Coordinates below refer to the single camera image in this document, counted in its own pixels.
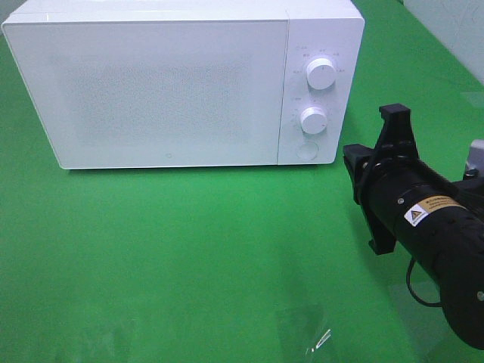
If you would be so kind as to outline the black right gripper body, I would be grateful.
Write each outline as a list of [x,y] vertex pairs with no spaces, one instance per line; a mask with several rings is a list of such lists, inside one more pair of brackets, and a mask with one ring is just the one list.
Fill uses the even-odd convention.
[[411,141],[361,147],[361,209],[373,242],[424,239],[460,215],[449,183],[420,161]]

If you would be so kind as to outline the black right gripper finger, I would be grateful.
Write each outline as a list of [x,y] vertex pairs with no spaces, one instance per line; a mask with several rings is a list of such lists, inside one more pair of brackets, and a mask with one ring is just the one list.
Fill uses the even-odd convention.
[[349,144],[343,147],[343,162],[352,181],[353,200],[361,207],[371,233],[368,245],[376,255],[383,255],[394,251],[396,238],[377,218],[365,197],[365,188],[368,185],[367,175],[374,165],[372,160],[374,154],[373,148],[361,144]]
[[378,138],[382,155],[418,159],[419,154],[411,127],[411,110],[403,104],[379,107],[383,128]]

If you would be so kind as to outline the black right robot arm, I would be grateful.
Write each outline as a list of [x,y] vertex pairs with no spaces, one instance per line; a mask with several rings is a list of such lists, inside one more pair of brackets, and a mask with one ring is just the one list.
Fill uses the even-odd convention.
[[400,243],[439,289],[436,306],[456,335],[483,348],[483,171],[450,182],[419,157],[411,111],[379,108],[383,128],[374,147],[350,144],[343,159],[353,197],[377,254]]

